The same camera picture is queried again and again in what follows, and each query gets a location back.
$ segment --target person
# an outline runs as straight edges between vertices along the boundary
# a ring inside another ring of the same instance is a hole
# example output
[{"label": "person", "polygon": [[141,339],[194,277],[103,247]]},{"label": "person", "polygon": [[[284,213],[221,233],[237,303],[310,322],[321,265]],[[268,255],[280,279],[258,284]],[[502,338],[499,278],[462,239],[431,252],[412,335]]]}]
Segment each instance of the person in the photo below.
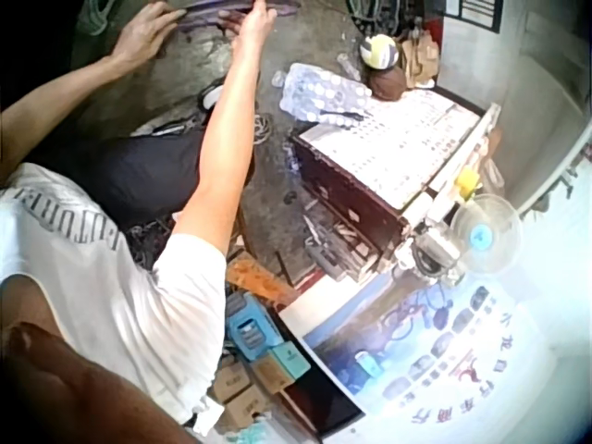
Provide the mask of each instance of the person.
[{"label": "person", "polygon": [[[163,2],[148,4],[121,32],[110,55],[40,86],[4,110],[0,162],[3,337],[11,329],[22,330],[22,323],[37,326],[42,333],[34,334],[61,338],[106,369],[92,378],[107,371],[122,376],[178,423],[191,418],[222,351],[225,255],[252,157],[255,87],[276,11],[267,10],[265,0],[255,0],[248,15],[221,14],[222,26],[237,35],[203,141],[183,138],[182,153],[167,137],[140,139],[132,149],[117,143],[104,152],[96,146],[92,153],[74,149],[66,152],[66,161],[68,154],[79,160],[62,166],[69,177],[47,164],[22,161],[94,90],[153,57],[183,14]],[[117,154],[118,146],[129,156]],[[186,161],[187,146],[198,153],[195,162]],[[193,187],[151,271],[133,263],[119,224],[177,206],[183,196],[169,193],[175,180],[162,178],[154,159],[149,167],[134,164],[142,161],[136,154],[144,148],[160,155],[162,169],[177,167],[178,178],[191,178]],[[110,175],[113,165],[122,182]],[[130,178],[140,183],[128,193]],[[109,194],[102,194],[102,188]],[[136,194],[140,204],[134,207],[130,196]],[[130,216],[126,205],[134,207]],[[24,343],[32,334],[25,335]],[[62,377],[59,366],[54,361],[49,372],[57,379]],[[115,395],[111,400],[119,401]],[[76,421],[77,414],[76,409],[63,413],[75,417],[66,422]]]}]

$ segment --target white fan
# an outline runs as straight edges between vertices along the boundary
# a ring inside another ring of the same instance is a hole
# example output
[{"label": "white fan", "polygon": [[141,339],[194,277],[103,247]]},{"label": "white fan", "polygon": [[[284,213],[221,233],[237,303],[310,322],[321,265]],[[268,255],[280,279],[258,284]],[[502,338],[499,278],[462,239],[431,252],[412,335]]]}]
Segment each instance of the white fan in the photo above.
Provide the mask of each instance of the white fan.
[{"label": "white fan", "polygon": [[475,273],[498,273],[512,265],[520,252],[520,217],[508,201],[495,194],[478,195],[462,206],[451,228],[466,247],[462,263]]}]

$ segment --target white t-shirt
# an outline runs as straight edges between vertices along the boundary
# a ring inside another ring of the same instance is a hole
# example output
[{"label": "white t-shirt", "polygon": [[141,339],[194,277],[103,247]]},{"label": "white t-shirt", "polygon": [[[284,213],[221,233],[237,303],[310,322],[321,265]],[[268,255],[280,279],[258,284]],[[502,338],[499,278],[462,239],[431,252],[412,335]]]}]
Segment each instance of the white t-shirt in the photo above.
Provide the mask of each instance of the white t-shirt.
[{"label": "white t-shirt", "polygon": [[0,282],[35,280],[64,339],[136,384],[178,422],[214,379],[224,340],[226,260],[174,234],[149,273],[74,182],[23,164],[0,190]]}]

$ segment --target ball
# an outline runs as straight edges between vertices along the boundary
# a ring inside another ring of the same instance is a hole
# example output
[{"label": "ball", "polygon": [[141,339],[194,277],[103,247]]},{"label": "ball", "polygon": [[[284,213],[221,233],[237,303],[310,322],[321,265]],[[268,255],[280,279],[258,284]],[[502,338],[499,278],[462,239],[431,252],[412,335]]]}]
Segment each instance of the ball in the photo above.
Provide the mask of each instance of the ball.
[{"label": "ball", "polygon": [[374,69],[391,68],[399,59],[395,41],[385,34],[366,37],[360,45],[360,54],[365,64]]}]

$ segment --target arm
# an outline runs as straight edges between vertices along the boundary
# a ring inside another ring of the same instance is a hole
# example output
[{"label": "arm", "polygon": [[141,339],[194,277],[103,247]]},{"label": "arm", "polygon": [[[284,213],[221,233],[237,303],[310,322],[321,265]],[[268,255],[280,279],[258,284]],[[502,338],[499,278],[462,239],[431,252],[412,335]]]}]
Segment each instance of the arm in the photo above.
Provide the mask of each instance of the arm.
[{"label": "arm", "polygon": [[246,17],[220,15],[222,25],[238,33],[233,60],[203,138],[200,183],[174,233],[197,236],[226,254],[244,181],[253,154],[254,101],[259,62],[276,11],[255,0]]},{"label": "arm", "polygon": [[97,88],[123,77],[156,54],[185,13],[147,5],[124,28],[113,53],[33,90],[2,113],[0,184],[22,159]]}]

